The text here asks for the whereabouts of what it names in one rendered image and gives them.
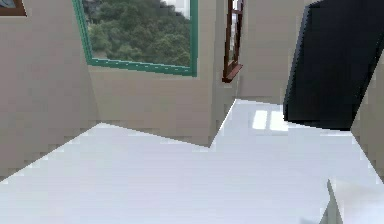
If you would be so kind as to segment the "brown framed window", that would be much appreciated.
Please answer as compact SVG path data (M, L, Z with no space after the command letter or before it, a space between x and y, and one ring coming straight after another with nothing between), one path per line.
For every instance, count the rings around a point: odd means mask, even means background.
M226 39L222 81L231 83L242 68L239 63L241 32L244 15L244 0L228 0Z

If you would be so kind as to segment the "green framed window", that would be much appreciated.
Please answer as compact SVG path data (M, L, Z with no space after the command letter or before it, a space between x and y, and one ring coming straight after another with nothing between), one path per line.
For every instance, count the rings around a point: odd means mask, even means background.
M72 0L86 63L195 77L198 0Z

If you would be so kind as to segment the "black fridge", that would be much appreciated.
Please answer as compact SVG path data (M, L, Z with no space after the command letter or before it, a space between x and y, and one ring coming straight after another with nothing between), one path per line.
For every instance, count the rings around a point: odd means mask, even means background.
M284 120L348 131L384 50L384 0L317 0L304 8Z

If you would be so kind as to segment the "brown framed picture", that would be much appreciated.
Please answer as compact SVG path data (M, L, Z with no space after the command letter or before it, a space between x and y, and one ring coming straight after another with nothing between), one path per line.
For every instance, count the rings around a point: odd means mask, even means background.
M22 0L0 0L0 16L22 16L27 13Z

